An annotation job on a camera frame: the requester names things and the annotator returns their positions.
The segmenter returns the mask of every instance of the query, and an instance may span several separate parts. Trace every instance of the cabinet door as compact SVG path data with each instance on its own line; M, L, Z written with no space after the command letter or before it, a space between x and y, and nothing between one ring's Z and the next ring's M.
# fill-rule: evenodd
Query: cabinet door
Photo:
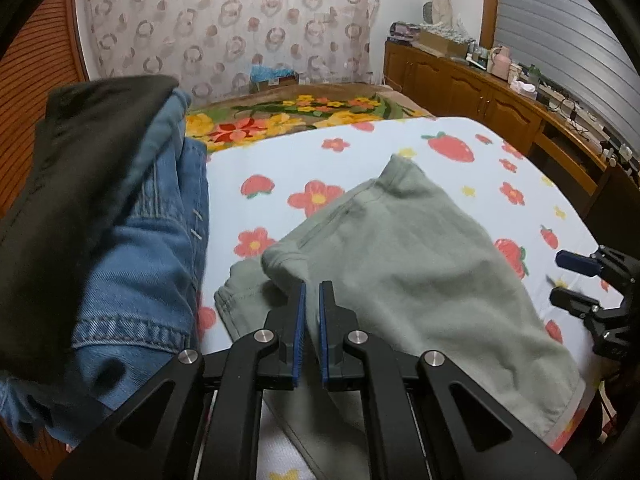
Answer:
M402 93L432 114L441 115L444 87L449 83L444 72L444 64L438 58L420 54L409 64Z
M479 78L455 68L450 71L449 85L449 91L444 94L442 114L480 120L484 98L490 94L489 87Z
M407 47L387 42L385 45L385 68L384 74L386 83L397 92L404 88L404 74L406 73L408 62Z
M480 119L482 124L525 155L531 149L541 121L535 111L499 90L494 90L488 97Z

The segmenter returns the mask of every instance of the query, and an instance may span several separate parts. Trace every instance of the window blind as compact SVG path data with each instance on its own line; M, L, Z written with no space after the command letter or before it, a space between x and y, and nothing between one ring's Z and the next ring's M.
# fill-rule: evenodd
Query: window blind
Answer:
M498 0L495 45L535 64L640 152L640 76L588 0Z

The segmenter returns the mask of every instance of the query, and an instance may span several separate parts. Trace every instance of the cabinet top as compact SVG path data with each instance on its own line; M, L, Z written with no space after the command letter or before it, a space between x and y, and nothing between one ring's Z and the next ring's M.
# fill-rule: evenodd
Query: cabinet top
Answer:
M540 104L537 101L533 101L527 97L524 97L523 95L520 95L517 92L514 92L506 81L503 81L502 79L497 78L492 74L484 72L479 68L467 66L466 64L453 61L446 57L433 56L432 54L429 54L428 52L425 52L413 46L406 46L406 45L393 43L392 41L387 41L385 47L398 49L398 50L405 50L407 55L411 55L411 56L416 56L416 55L428 56L429 58L433 59L436 62L443 63L444 65L449 66L455 70L459 70L460 72L466 73L469 76L475 77L476 79L479 79L480 81L486 83L492 88L497 89L509 95L511 98L516 99L519 102L519 104L535 112L540 118L542 118L543 121L551 124L558 131L560 131L564 136L568 137L568 139L571 140L571 142L574 143L578 148L580 148L580 150L584 152L602 171L605 171L607 169L607 165L602 160L600 160L600 155L596 151L595 146L593 146L593 144L590 141L585 140L580 135L578 135L577 132L574 132L571 128L569 128L566 124L564 124L560 120L560 118L558 118L555 114L547 110L544 105Z

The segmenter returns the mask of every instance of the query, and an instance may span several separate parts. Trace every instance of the green cloth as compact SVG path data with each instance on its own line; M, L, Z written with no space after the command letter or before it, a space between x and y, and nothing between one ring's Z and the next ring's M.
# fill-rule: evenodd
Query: green cloth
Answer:
M230 270L216 307L233 339L261 328L307 284L306 325L318 343L318 285L362 330L413 355L444 352L546 443L584 393L568 350L546 333L526 290L487 232L402 157ZM353 393L329 396L309 342L301 386L265 400L318 478L368 479L362 409Z

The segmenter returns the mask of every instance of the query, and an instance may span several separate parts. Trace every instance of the floral blanket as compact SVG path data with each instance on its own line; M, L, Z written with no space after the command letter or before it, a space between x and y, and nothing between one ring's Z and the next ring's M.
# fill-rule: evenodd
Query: floral blanket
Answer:
M204 142L212 153L269 137L341 124L373 131L373 121L419 116L432 115L385 87L292 85L190 110L186 134Z

